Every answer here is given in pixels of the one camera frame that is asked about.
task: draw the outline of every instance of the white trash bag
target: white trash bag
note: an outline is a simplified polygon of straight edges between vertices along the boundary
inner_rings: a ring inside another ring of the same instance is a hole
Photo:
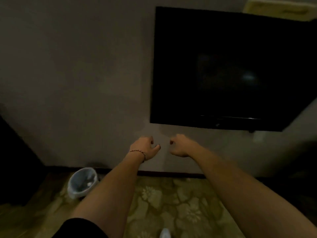
[[[93,168],[82,168],[70,177],[67,192],[70,198],[78,199],[88,195],[97,184],[96,171]]]

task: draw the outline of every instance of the television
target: television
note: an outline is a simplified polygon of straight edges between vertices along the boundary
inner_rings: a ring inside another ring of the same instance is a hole
[[[157,7],[150,122],[283,131],[317,96],[315,27]]]

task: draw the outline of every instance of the person's left arm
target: person's left arm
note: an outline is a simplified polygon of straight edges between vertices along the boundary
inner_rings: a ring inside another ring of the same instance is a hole
[[[145,154],[129,152],[122,162],[76,207],[71,218],[83,218],[95,223],[109,238],[122,238],[131,206],[137,171],[140,164],[153,158],[160,145],[151,147],[153,137],[141,137],[130,147]]]

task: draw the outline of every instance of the person's right hand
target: person's right hand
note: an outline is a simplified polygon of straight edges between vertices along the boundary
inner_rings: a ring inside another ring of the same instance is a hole
[[[194,140],[180,134],[172,137],[170,144],[174,144],[170,149],[170,153],[180,157],[189,157],[190,150],[192,150],[194,146],[199,145]]]

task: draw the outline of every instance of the forearm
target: forearm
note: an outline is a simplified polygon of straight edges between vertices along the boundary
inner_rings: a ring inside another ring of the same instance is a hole
[[[90,220],[109,238],[121,238],[133,198],[137,171],[143,159],[140,152],[128,153],[77,206],[72,218]]]
[[[198,163],[246,237],[315,237],[317,229],[294,206],[229,162],[200,146]]]

